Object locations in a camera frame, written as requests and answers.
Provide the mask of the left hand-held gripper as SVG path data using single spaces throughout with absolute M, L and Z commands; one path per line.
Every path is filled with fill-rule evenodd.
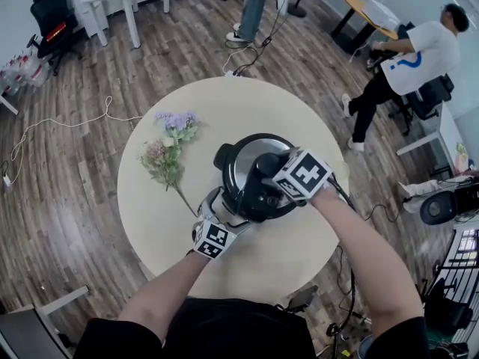
M 250 221 L 239 224 L 227 222 L 224 227 L 207 220 L 217 219 L 213 204 L 221 192 L 222 187 L 216 187 L 201 201 L 198 207 L 198 219 L 193 229 L 193 251 L 212 260 L 220 257 L 232 245 L 237 236 L 254 225 Z

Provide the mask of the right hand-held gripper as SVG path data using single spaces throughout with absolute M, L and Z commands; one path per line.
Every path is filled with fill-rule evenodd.
M 291 201 L 310 200 L 332 175 L 332 169 L 309 150 L 295 148 L 272 178 Z

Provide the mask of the pressure cooker lid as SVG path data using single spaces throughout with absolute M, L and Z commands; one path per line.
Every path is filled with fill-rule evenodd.
M 253 134 L 241 140 L 246 145 L 239 152 L 235 174 L 240 188 L 246 183 L 251 190 L 257 222 L 280 218 L 298 206 L 303 207 L 305 200 L 291 201 L 272 181 L 295 147 L 286 139 L 269 133 Z

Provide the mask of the grey electric pressure cooker body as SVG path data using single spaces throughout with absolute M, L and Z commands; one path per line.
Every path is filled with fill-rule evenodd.
M 235 174 L 235 163 L 246 142 L 220 146 L 213 160 L 214 166 L 222 173 L 222 202 L 232 215 L 241 217 L 244 221 L 257 223 L 257 216 L 251 204 L 252 193 L 246 183 L 240 188 Z

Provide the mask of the person's right forearm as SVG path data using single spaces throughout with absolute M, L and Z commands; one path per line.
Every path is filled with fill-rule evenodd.
M 320 190 L 311 204 L 331 225 L 347 254 L 370 312 L 373 335 L 378 337 L 403 322 L 423 319 L 412 276 L 393 247 L 334 189 Z

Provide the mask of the person's left forearm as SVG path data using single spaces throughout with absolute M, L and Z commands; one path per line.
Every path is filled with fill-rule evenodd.
M 208 257 L 196 251 L 185 255 L 140 288 L 128 300 L 118 319 L 142 325 L 164 340 L 171 320 L 209 262 Z

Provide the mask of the artificial flower bouquet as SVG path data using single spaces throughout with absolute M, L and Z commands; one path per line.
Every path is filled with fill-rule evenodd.
M 200 120 L 193 111 L 157 112 L 154 124 L 160 128 L 162 136 L 147 142 L 138 159 L 152 180 L 163 185 L 166 191 L 175 190 L 188 210 L 196 216 L 197 212 L 189 204 L 180 187 L 184 172 L 180 157 L 185 145 L 195 140 Z

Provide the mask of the black flat device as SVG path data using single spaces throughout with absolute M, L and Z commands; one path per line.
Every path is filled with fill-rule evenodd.
M 311 286 L 298 292 L 289 300 L 286 311 L 289 313 L 304 312 L 311 305 L 317 290 L 317 286 Z

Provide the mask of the person's black shirt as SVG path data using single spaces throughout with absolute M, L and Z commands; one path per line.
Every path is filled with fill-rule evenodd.
M 134 322 L 92 319 L 73 359 L 315 359 L 305 319 L 241 299 L 187 298 L 165 340 Z

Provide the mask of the black hard-shell backpack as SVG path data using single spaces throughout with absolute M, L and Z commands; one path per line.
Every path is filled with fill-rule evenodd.
M 428 225 L 467 222 L 476 215 L 479 215 L 479 183 L 434 194 L 420 208 L 421 220 Z

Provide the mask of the round yellow table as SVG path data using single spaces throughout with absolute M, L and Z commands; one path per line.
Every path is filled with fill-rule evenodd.
M 367 17 L 367 15 L 363 13 L 362 10 L 366 5 L 364 0 L 344 1 L 350 6 L 350 9 L 345 14 L 343 19 L 338 23 L 336 28 L 332 31 L 331 36 L 334 42 L 339 45 L 341 49 L 347 54 L 353 55 L 357 49 L 366 44 L 366 41 L 375 31 L 378 31 L 380 34 L 385 35 L 388 39 L 398 39 L 398 33 L 395 30 L 391 31 L 386 28 L 380 28 L 379 26 L 373 24 L 373 22 Z M 359 15 L 366 22 L 366 24 L 354 38 L 350 38 L 341 31 L 355 14 Z

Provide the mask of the white box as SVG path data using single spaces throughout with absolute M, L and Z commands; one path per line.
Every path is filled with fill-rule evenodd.
M 376 0 L 367 0 L 362 8 L 364 15 L 376 26 L 394 31 L 400 26 L 399 18 L 385 5 Z

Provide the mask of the grey desk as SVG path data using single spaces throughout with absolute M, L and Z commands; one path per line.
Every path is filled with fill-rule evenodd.
M 44 306 L 28 304 L 0 315 L 0 348 L 10 359 L 73 359 L 49 320 L 49 314 L 89 293 L 82 286 Z

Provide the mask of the light wooden desk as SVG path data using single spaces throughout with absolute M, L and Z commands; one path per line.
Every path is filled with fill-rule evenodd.
M 3 93 L 0 93 L 0 103 L 5 106 L 9 111 L 11 111 L 15 116 L 18 115 L 18 110 L 10 104 L 10 102 L 4 97 Z

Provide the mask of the black office chair red stripe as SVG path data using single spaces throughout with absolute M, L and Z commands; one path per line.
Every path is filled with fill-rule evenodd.
M 30 12 L 37 21 L 42 40 L 37 42 L 34 34 L 26 47 L 33 46 L 39 58 L 51 56 L 47 62 L 53 66 L 53 76 L 58 75 L 61 60 L 67 53 L 82 59 L 82 54 L 73 48 L 78 21 L 67 0 L 33 0 Z

